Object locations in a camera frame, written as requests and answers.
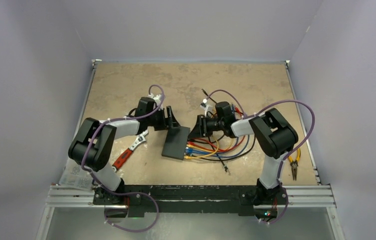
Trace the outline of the printed paper sheet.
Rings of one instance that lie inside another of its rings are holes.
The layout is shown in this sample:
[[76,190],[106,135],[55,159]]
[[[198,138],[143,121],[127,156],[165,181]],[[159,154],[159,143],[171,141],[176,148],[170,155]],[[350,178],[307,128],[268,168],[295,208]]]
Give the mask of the printed paper sheet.
[[58,184],[68,188],[89,191],[93,186],[93,178],[89,172],[83,170],[74,160],[68,158]]

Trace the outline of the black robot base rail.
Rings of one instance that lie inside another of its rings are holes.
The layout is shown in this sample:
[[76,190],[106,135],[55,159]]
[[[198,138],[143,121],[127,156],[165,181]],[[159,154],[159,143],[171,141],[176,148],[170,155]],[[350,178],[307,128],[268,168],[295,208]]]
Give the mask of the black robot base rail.
[[279,186],[259,185],[125,185],[111,194],[101,187],[93,204],[122,206],[129,217],[145,213],[237,214],[274,219],[286,205],[287,193]]

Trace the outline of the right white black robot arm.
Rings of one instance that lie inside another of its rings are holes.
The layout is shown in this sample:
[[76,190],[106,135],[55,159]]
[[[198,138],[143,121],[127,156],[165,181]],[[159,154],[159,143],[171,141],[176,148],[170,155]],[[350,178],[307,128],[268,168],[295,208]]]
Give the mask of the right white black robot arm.
[[188,138],[203,138],[222,131],[229,138],[254,135],[265,154],[263,172],[257,181],[257,199],[267,204],[276,197],[280,187],[279,167],[286,153],[293,150],[298,134],[282,114],[272,108],[263,115],[248,119],[236,119],[235,111],[226,101],[215,105],[216,115],[198,115]]

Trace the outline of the yellow handled pliers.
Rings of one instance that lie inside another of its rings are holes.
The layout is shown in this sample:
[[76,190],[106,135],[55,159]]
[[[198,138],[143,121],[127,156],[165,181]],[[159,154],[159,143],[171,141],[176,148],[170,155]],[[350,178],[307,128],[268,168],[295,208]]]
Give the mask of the yellow handled pliers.
[[296,155],[295,159],[293,159],[293,157],[291,155],[288,157],[288,160],[289,160],[290,166],[291,166],[292,177],[293,177],[294,181],[297,180],[298,163],[301,160],[301,149],[300,148],[297,149],[296,153],[297,153],[297,155]]

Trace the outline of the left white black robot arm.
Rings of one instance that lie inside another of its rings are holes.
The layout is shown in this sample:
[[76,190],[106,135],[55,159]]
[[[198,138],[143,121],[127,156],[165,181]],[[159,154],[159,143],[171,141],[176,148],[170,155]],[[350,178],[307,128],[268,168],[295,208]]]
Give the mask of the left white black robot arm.
[[125,198],[124,181],[109,163],[114,141],[127,136],[137,136],[149,127],[155,131],[171,131],[181,125],[172,109],[162,109],[161,97],[142,97],[133,115],[105,121],[88,117],[80,126],[69,149],[68,156],[84,171],[91,174],[101,188],[106,190],[105,197],[117,205]]

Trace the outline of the black network switch box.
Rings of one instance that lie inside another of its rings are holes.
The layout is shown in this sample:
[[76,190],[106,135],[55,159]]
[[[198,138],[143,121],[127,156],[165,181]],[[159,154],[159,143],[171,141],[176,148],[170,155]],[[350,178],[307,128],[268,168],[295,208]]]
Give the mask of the black network switch box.
[[166,158],[184,160],[190,128],[174,127],[168,130],[161,155]]

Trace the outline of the red handled adjustable wrench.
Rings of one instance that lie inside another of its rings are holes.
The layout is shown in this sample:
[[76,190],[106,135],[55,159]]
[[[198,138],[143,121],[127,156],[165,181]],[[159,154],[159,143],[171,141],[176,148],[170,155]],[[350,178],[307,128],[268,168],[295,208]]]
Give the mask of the red handled adjustable wrench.
[[141,145],[142,143],[146,142],[146,136],[148,135],[149,131],[145,130],[141,134],[137,135],[135,141],[132,143],[130,147],[128,147],[120,156],[114,161],[112,164],[112,168],[114,172],[118,172],[118,170],[126,163],[126,161],[131,157],[135,149]]

